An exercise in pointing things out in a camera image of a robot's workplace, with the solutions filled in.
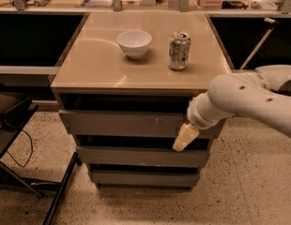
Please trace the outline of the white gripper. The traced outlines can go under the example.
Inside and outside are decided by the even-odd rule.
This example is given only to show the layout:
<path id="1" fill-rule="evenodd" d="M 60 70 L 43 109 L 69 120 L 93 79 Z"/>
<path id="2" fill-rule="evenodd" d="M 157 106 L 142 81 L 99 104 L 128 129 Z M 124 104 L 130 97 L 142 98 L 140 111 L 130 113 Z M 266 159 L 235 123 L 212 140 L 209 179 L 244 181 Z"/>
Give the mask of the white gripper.
<path id="1" fill-rule="evenodd" d="M 187 119 L 191 124 L 183 124 L 176 136 L 173 148 L 183 151 L 199 135 L 199 129 L 209 129 L 221 120 L 232 117 L 233 114 L 217 108 L 208 93 L 194 97 L 187 109 Z"/>

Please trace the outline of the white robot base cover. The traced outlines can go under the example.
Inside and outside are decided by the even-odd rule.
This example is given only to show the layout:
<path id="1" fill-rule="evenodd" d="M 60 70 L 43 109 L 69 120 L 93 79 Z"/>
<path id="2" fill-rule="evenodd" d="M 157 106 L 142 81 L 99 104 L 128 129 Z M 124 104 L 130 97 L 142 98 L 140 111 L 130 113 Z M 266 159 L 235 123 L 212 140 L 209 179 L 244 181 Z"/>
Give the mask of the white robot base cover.
<path id="1" fill-rule="evenodd" d="M 262 66 L 255 71 L 266 78 L 270 90 L 291 93 L 291 65 Z"/>

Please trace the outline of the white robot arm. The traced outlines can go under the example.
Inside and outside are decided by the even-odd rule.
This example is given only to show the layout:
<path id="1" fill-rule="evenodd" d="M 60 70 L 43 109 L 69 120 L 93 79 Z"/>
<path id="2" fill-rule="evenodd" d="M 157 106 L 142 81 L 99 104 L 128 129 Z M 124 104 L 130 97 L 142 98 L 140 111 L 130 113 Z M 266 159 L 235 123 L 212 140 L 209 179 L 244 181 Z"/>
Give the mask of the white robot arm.
<path id="1" fill-rule="evenodd" d="M 291 138 L 291 72 L 244 72 L 215 77 L 205 93 L 193 97 L 188 121 L 177 134 L 173 148 L 184 150 L 202 130 L 234 115 L 251 117 Z"/>

